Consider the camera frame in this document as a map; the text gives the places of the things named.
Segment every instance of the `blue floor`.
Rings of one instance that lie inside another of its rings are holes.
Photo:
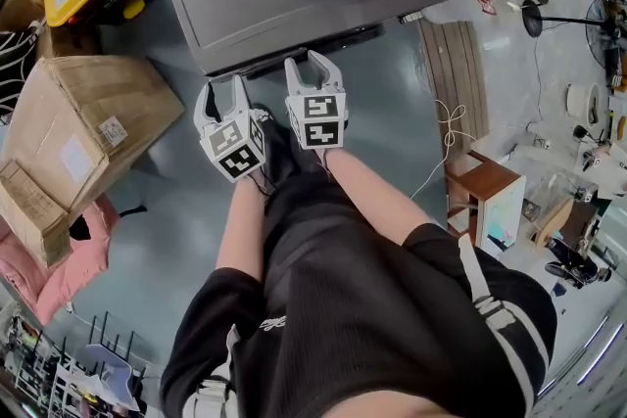
[[[187,113],[108,192],[118,210],[142,202],[149,211],[120,222],[109,271],[79,292],[73,305],[88,321],[109,310],[122,337],[136,331],[133,354],[151,362],[149,374],[158,375],[187,305],[215,265],[232,186],[198,143],[192,113],[207,79],[192,61],[170,1],[157,0],[137,20],[107,29],[104,38],[108,53],[150,58]],[[346,148],[407,194],[442,159],[420,51],[413,23],[390,22],[382,36],[328,55],[342,70],[348,95]],[[286,121],[282,71],[248,81],[247,88],[252,101]],[[228,86],[219,84],[216,92],[218,106],[228,108]],[[416,199],[445,220],[442,168]],[[70,334],[70,345],[79,348],[88,327],[63,311],[47,331],[54,338]]]

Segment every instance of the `pink cloth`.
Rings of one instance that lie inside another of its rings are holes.
[[[102,195],[82,214],[88,241],[71,240],[72,251],[60,263],[44,268],[22,246],[0,218],[0,273],[16,288],[39,322],[48,324],[55,312],[109,267],[109,244],[120,219]]]

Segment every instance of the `black shirt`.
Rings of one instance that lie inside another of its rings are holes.
[[[264,284],[217,270],[184,316],[162,378],[169,418],[226,360],[233,324],[242,336],[232,368],[242,417],[317,418],[377,390],[422,396],[458,416],[524,415],[522,392],[470,299],[447,232],[422,225],[397,246],[320,177],[281,189],[266,220]],[[493,297],[521,307],[552,355],[550,296],[477,255]],[[531,373],[537,392],[545,368]]]

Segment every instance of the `floor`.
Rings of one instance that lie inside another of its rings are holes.
[[[548,16],[579,18],[592,1],[552,0],[542,11]],[[534,40],[524,30],[519,12],[506,1],[496,7],[495,17],[475,23],[491,129],[476,148],[493,159],[506,158],[517,142],[529,140],[525,131],[529,122],[540,122],[548,134],[568,144],[576,123],[565,112],[568,83],[604,84],[603,69],[587,47],[584,28],[565,24]],[[417,33],[410,25],[394,23],[386,24],[386,30],[384,37],[336,53],[332,59],[344,70],[351,96],[348,148],[410,193],[442,157],[424,154],[438,152],[439,142],[422,56],[416,49]],[[105,41],[111,52],[150,58],[188,110],[193,109],[206,79],[196,70],[169,0],[158,0],[121,29],[107,30]],[[360,66],[355,64],[357,58]],[[280,74],[266,75],[247,86],[254,101],[261,99],[282,110]],[[217,87],[217,98],[219,106],[228,108],[226,86]],[[395,110],[395,115],[389,117],[386,109]],[[285,119],[281,113],[278,118]],[[528,194],[537,194],[552,175],[542,166],[521,161],[507,165],[527,175]],[[109,310],[107,337],[120,333],[124,346],[130,331],[137,333],[131,361],[148,366],[146,398],[155,404],[157,378],[167,362],[178,322],[214,267],[231,188],[208,164],[191,115],[186,115],[109,191],[118,210],[143,203],[149,211],[121,221],[111,246],[110,270],[76,295],[74,313],[57,314],[48,334],[56,339],[68,336],[70,348],[77,352],[88,337],[92,316]],[[441,169],[419,194],[418,202],[443,219]],[[525,231],[502,261],[529,273],[550,291],[555,279],[544,271],[544,264],[551,256],[535,250],[524,238]],[[571,289],[555,299],[559,324],[549,377],[587,340],[624,292],[625,284],[614,278],[581,291]]]

